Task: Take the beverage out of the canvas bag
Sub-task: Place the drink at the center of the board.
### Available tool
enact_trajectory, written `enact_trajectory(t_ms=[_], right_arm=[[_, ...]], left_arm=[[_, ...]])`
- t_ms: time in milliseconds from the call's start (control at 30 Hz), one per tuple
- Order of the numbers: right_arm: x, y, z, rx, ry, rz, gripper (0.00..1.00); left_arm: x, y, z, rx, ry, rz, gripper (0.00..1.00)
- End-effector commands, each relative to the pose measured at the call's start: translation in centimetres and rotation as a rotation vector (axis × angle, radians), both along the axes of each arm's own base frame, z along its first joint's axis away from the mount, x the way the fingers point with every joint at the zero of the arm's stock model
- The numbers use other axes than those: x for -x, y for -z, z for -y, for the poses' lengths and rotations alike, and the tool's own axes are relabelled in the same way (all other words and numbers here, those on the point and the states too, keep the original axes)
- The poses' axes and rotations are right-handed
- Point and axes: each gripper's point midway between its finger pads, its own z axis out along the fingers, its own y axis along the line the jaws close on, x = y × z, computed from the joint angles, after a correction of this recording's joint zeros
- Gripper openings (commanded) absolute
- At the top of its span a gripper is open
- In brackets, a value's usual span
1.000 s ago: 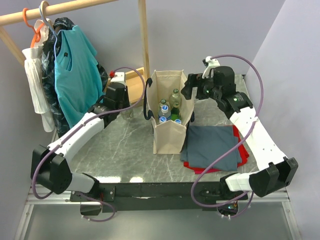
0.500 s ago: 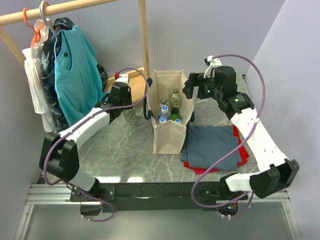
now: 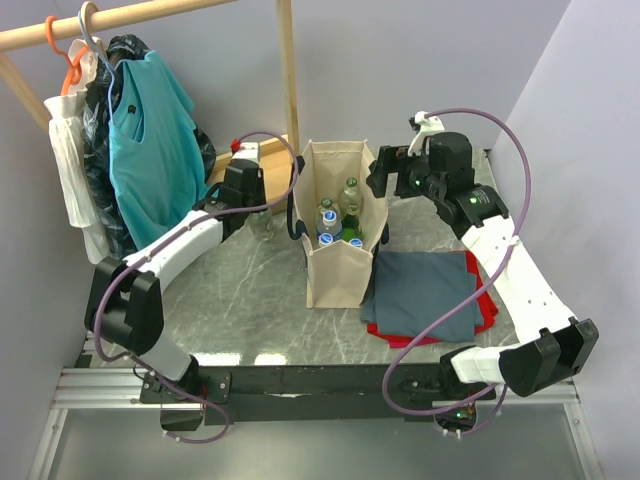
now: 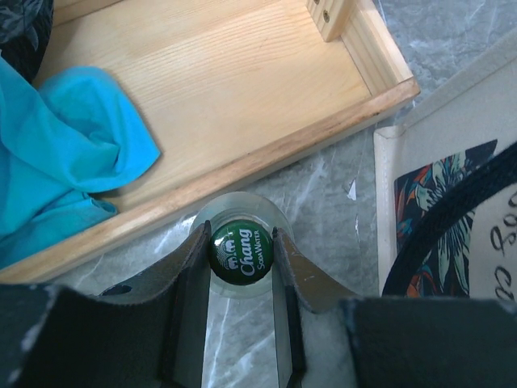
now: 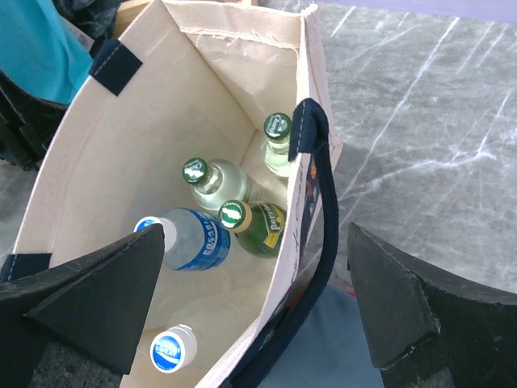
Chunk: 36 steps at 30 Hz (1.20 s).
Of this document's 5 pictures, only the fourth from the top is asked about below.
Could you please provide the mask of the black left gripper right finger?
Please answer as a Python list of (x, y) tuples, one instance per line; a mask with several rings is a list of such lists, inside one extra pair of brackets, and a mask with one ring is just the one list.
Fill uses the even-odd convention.
[(514, 302), (357, 296), (272, 238), (279, 386), (515, 386)]

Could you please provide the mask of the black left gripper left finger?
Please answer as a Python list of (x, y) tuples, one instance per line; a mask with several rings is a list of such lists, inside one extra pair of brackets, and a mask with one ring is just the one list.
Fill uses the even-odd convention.
[(199, 387), (211, 227), (98, 296), (57, 284), (1, 287), (4, 387)]

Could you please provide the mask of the cream canvas tote bag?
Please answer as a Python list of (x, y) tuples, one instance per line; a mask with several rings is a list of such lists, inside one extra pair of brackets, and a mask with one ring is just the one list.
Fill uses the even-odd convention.
[(516, 34), (374, 133), (379, 291), (516, 299)]

